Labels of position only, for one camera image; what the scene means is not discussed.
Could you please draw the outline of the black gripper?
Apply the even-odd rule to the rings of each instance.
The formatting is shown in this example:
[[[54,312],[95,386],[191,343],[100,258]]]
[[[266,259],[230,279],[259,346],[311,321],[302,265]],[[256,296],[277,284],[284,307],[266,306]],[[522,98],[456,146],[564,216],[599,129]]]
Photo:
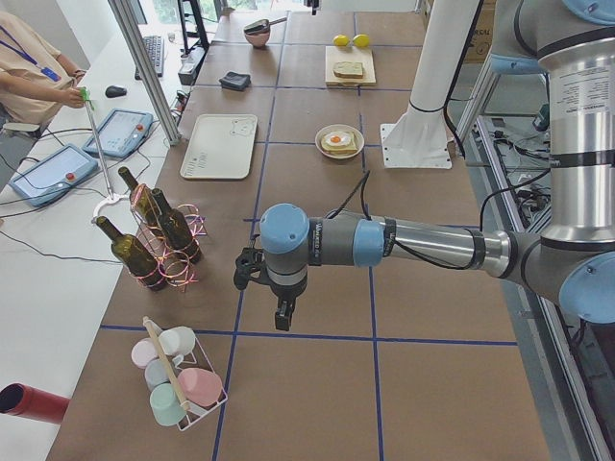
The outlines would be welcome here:
[[[267,270],[270,278],[270,287],[278,297],[278,305],[275,312],[275,328],[289,331],[297,298],[307,288],[308,269],[303,268],[293,274],[279,274],[273,269]]]

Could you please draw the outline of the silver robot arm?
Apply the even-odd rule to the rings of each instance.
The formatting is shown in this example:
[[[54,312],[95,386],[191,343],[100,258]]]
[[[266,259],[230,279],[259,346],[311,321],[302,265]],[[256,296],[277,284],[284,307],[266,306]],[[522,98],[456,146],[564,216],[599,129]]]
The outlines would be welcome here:
[[[542,73],[549,138],[516,148],[503,169],[513,187],[547,184],[538,232],[450,229],[337,210],[310,218],[292,204],[259,222],[259,281],[277,296],[275,326],[290,328],[308,268],[375,266],[406,257],[512,281],[591,324],[614,320],[614,5],[610,1],[502,1],[492,61],[499,73]]]

